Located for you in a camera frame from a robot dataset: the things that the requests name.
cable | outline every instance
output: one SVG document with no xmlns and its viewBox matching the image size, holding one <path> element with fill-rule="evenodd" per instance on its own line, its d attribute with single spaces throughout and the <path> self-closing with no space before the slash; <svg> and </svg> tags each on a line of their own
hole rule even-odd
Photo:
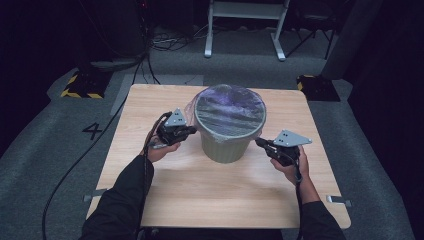
<svg viewBox="0 0 424 240">
<path fill-rule="evenodd" d="M 177 51 L 185 46 L 187 46 L 189 43 L 193 41 L 190 41 L 186 37 L 178 37 L 178 38 L 168 38 L 168 39 L 161 39 L 158 41 L 152 41 L 151 48 L 157 51 Z M 167 47 L 159 46 L 158 44 L 164 44 L 168 43 Z"/>
<path fill-rule="evenodd" d="M 156 128 L 158 127 L 158 125 L 162 121 L 162 119 L 164 117 L 169 117 L 171 115 L 172 115 L 172 112 L 166 112 L 166 113 L 162 114 L 162 116 L 160 116 L 158 118 L 158 120 L 156 120 L 156 122 L 153 124 L 152 129 L 149 131 L 146 139 L 144 140 L 144 146 L 143 146 L 143 150 L 142 150 L 143 158 L 144 158 L 144 188 L 143 188 L 143 201 L 144 201 L 144 203 L 142 203 L 143 205 L 145 204 L 146 198 L 147 198 L 147 192 L 145 190 L 149 189 L 149 186 L 147 186 L 147 183 L 149 182 L 147 180 L 147 161 L 149 161 L 149 160 L 147 158 L 149 156 L 149 147 L 151 146 L 150 140 L 152 139 L 153 136 L 155 136 L 154 133 L 156 132 Z M 141 222 L 141 218 L 142 218 L 142 215 L 140 214 L 138 222 Z M 141 227 L 139 225 L 138 229 L 137 229 L 137 233 L 138 233 L 137 235 L 139 235 L 142 230 L 143 230 L 143 227 Z"/>
<path fill-rule="evenodd" d="M 154 81 L 156 81 L 159 85 L 161 85 L 161 83 L 159 82 L 159 80 L 155 77 L 155 74 L 153 73 L 153 69 L 152 69 L 152 64 L 150 63 L 150 54 L 147 54 L 147 63 L 149 64 L 149 69 L 150 69 L 150 73 L 152 74 L 152 78 Z"/>
<path fill-rule="evenodd" d="M 193 36 L 195 37 L 197 34 L 199 34 L 203 29 L 205 29 L 207 26 L 209 26 L 209 24 L 206 24 L 205 26 L 203 26 L 203 27 L 201 27 L 199 30 L 197 30 L 194 34 L 193 34 Z"/>
<path fill-rule="evenodd" d="M 137 71 L 138 71 L 140 65 L 141 65 L 141 62 L 137 65 L 137 68 L 135 69 L 134 77 L 133 77 L 133 81 L 132 81 L 132 84 L 131 85 L 133 85 L 134 82 L 135 82 L 135 78 L 137 76 Z M 47 203 L 46 203 L 46 205 L 44 207 L 43 217 L 42 217 L 42 221 L 41 221 L 41 228 L 42 228 L 43 240 L 47 240 L 47 236 L 46 236 L 46 216 L 47 216 L 47 211 L 49 209 L 50 203 L 51 203 L 51 201 L 52 201 L 55 193 L 57 192 L 57 190 L 59 189 L 59 187 L 62 185 L 63 181 L 65 181 L 66 177 L 68 177 L 69 173 L 75 168 L 75 166 L 78 165 L 79 162 L 81 162 L 81 160 L 90 152 L 90 150 L 96 145 L 96 143 L 100 140 L 100 138 L 105 134 L 105 132 L 108 130 L 108 128 L 112 124 L 113 120 L 118 115 L 118 113 L 121 110 L 121 108 L 124 106 L 125 102 L 127 101 L 127 98 L 128 98 L 128 95 L 125 97 L 124 101 L 122 101 L 122 103 L 119 106 L 118 110 L 116 110 L 115 114 L 109 120 L 109 122 L 107 123 L 106 127 L 104 128 L 104 130 L 100 133 L 99 137 L 96 140 L 94 140 L 94 142 L 90 145 L 90 147 L 74 162 L 74 164 L 72 164 L 72 166 L 68 169 L 68 171 L 65 173 L 65 175 L 63 175 L 63 177 L 60 179 L 60 181 L 58 182 L 58 184 L 54 188 L 53 192 L 51 193 L 51 195 L 50 195 L 49 199 L 47 200 Z"/>
<path fill-rule="evenodd" d="M 140 69 L 141 69 L 141 73 L 143 75 L 144 81 L 146 82 L 146 84 L 149 84 L 149 82 L 146 79 L 146 76 L 144 76 L 143 64 L 141 64 L 141 68 Z"/>
<path fill-rule="evenodd" d="M 297 233 L 297 238 L 296 240 L 301 240 L 302 239 L 302 197 L 300 195 L 300 182 L 296 182 L 296 197 L 297 197 L 297 205 L 299 207 L 299 231 Z"/>
<path fill-rule="evenodd" d="M 93 20 L 93 18 L 90 16 L 90 14 L 88 13 L 88 11 L 87 11 L 87 9 L 86 9 L 86 7 L 84 6 L 84 4 L 81 2 L 81 0 L 78 0 L 78 2 L 79 2 L 79 4 L 80 4 L 80 6 L 81 6 L 81 8 L 83 9 L 83 12 L 84 12 L 84 14 L 87 16 L 87 18 L 89 19 L 89 21 L 90 21 L 90 23 L 93 25 L 93 27 L 94 27 L 94 30 L 96 31 L 96 33 L 97 33 L 97 35 L 98 35 L 98 37 L 100 38 L 100 40 L 106 45 L 106 47 L 110 50 L 110 51 L 112 51 L 114 54 L 116 54 L 116 55 L 118 55 L 118 56 L 120 56 L 120 57 L 124 57 L 124 58 L 134 58 L 134 61 L 133 62 L 131 62 L 131 63 L 123 63 L 123 64 L 118 64 L 118 65 L 113 65 L 113 66 L 111 66 L 111 67 L 98 67 L 98 66 L 95 66 L 95 65 L 93 65 L 93 67 L 95 67 L 95 68 L 97 68 L 100 72 L 116 72 L 116 71 L 121 71 L 121 70 L 124 70 L 124 69 L 128 69 L 128 68 L 131 68 L 131 67 L 133 67 L 133 66 L 135 66 L 135 65 L 137 65 L 137 64 L 139 64 L 140 63 L 140 61 L 142 61 L 143 59 L 144 59 L 144 56 L 143 55 L 145 55 L 145 51 L 144 52 L 142 52 L 141 54 L 139 54 L 139 55 L 126 55 L 126 54 L 122 54 L 122 53 L 120 53 L 120 52 L 118 52 L 118 51 L 116 51 L 107 41 L 106 41 L 106 38 L 103 36 L 103 34 L 99 31 L 99 29 L 98 29 L 98 27 L 97 27 L 97 25 L 96 25 L 96 23 L 94 22 L 94 20 Z M 147 35 L 147 29 L 145 29 L 144 30 L 144 34 L 143 34 L 144 36 L 146 36 Z"/>
</svg>

person's right hand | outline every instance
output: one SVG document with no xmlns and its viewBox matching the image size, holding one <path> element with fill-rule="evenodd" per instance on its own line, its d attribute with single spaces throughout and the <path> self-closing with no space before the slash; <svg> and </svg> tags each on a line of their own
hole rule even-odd
<svg viewBox="0 0 424 240">
<path fill-rule="evenodd" d="M 320 197 L 318 195 L 317 190 L 315 189 L 315 186 L 309 177 L 309 164 L 308 164 L 308 158 L 305 154 L 305 151 L 303 150 L 302 146 L 299 146 L 299 171 L 302 174 L 302 182 L 300 183 L 300 195 L 302 198 L 302 204 L 309 203 L 309 202 L 315 202 L 320 201 Z M 281 164 L 275 160 L 271 159 L 271 163 L 274 165 L 275 169 L 277 169 L 280 172 L 283 172 L 286 178 L 293 183 L 293 185 L 296 185 L 296 176 L 295 176 L 295 167 L 293 165 L 283 167 Z"/>
<path fill-rule="evenodd" d="M 302 177 L 309 177 L 309 164 L 308 164 L 308 157 L 305 154 L 305 151 L 303 150 L 303 147 L 299 146 L 299 170 L 300 174 L 302 174 Z M 286 178 L 293 183 L 293 185 L 296 185 L 296 176 L 295 176 L 295 167 L 293 165 L 283 167 L 277 160 L 271 159 L 272 165 L 274 165 L 274 168 L 277 169 L 280 172 L 283 172 Z"/>
</svg>

metal bracket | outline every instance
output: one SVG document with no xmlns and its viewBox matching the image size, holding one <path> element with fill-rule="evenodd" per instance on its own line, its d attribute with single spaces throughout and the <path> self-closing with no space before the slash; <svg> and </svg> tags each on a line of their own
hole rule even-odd
<svg viewBox="0 0 424 240">
<path fill-rule="evenodd" d="M 82 200 L 83 200 L 84 202 L 90 202 L 90 201 L 93 199 L 93 197 L 101 196 L 101 195 L 103 195 L 103 193 L 104 193 L 104 192 L 106 192 L 106 191 L 107 191 L 107 188 L 104 188 L 104 189 L 96 189 L 96 190 L 94 190 L 94 191 L 91 193 L 91 195 L 89 195 L 89 194 L 84 195 L 84 196 L 82 197 Z"/>
<path fill-rule="evenodd" d="M 274 140 L 274 144 L 282 147 L 294 147 L 312 143 L 312 139 L 300 136 L 289 130 L 283 130 Z"/>
<path fill-rule="evenodd" d="M 330 203 L 336 203 L 336 204 L 344 204 L 346 205 L 346 207 L 352 207 L 352 202 L 350 200 L 345 200 L 343 197 L 341 196 L 330 196 L 327 195 L 326 196 L 327 202 Z"/>
<path fill-rule="evenodd" d="M 177 127 L 177 126 L 185 126 L 187 121 L 184 118 L 183 113 L 179 108 L 175 109 L 172 115 L 166 120 L 166 127 Z"/>
</svg>

black curtain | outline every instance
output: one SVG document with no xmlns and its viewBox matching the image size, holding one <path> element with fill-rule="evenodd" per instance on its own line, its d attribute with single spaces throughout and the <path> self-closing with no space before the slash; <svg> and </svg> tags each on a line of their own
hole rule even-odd
<svg viewBox="0 0 424 240">
<path fill-rule="evenodd" d="M 0 157 L 50 102 L 46 91 L 74 67 L 59 32 L 37 1 L 7 0 L 0 7 Z"/>
<path fill-rule="evenodd" d="M 424 239 L 424 2 L 384 1 L 344 79 L 349 104 Z"/>
</svg>

white metal frame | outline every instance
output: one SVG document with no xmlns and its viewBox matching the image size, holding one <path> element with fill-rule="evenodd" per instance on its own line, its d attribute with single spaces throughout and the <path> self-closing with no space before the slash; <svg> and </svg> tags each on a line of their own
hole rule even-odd
<svg viewBox="0 0 424 240">
<path fill-rule="evenodd" d="M 212 56 L 213 17 L 235 17 L 278 20 L 277 31 L 275 33 L 271 33 L 271 39 L 274 43 L 278 59 L 280 61 L 286 60 L 283 49 L 280 45 L 279 37 L 289 4 L 290 0 L 284 0 L 283 4 L 220 2 L 210 0 L 205 57 L 210 58 Z"/>
</svg>

